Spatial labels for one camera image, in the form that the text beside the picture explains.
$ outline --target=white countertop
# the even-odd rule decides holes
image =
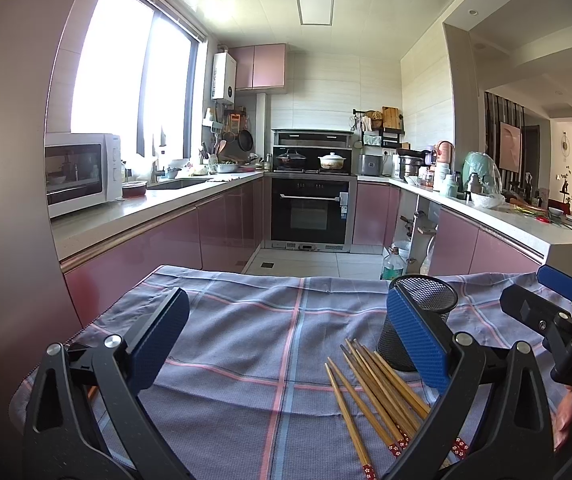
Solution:
[[[523,214],[506,210],[475,208],[467,205],[463,200],[442,196],[432,189],[412,186],[387,176],[359,176],[357,180],[359,182],[388,183],[426,197],[518,241],[542,254],[544,260],[546,260],[552,246],[572,245],[572,229],[564,226],[545,224]]]
[[[53,218],[56,254],[59,261],[64,260],[139,224],[262,175],[262,171],[216,174],[201,184],[182,189],[147,189],[144,196],[106,202]]]

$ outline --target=kitchen sink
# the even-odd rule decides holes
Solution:
[[[166,180],[156,184],[148,184],[148,189],[181,189],[183,187],[195,186],[211,180],[211,176],[204,176],[203,178],[175,178],[173,180]]]

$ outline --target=faucet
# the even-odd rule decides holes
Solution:
[[[165,170],[157,170],[157,161],[154,161],[152,171],[150,172],[150,183],[156,184],[157,182],[159,182],[157,177],[164,175],[165,175]]]

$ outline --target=oven handle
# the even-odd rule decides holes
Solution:
[[[301,200],[327,200],[328,202],[339,202],[340,198],[336,196],[335,198],[323,198],[320,196],[289,196],[283,193],[279,194],[282,198],[298,198]]]

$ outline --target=blue gripper pad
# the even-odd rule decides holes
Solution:
[[[136,331],[128,348],[128,389],[136,396],[152,386],[168,354],[173,349],[191,311],[188,295],[175,288],[149,319]]]
[[[548,265],[541,266],[537,271],[537,281],[572,301],[572,277],[561,270]]]
[[[388,320],[395,327],[423,382],[443,394],[450,383],[448,348],[428,327],[419,308],[411,303],[414,301],[405,297],[397,287],[391,288],[386,299]],[[436,319],[449,331],[441,318],[436,316]]]

